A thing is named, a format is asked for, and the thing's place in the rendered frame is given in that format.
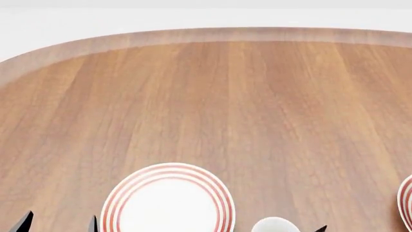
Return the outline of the white plate with red rings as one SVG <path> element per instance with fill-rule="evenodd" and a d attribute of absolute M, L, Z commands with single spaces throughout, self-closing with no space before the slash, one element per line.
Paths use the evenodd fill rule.
<path fill-rule="evenodd" d="M 178 162 L 130 174 L 108 195 L 100 232 L 234 232 L 229 189 L 206 169 Z"/>
<path fill-rule="evenodd" d="M 412 232 L 412 175 L 406 177 L 397 192 L 400 217 L 409 232 Z"/>

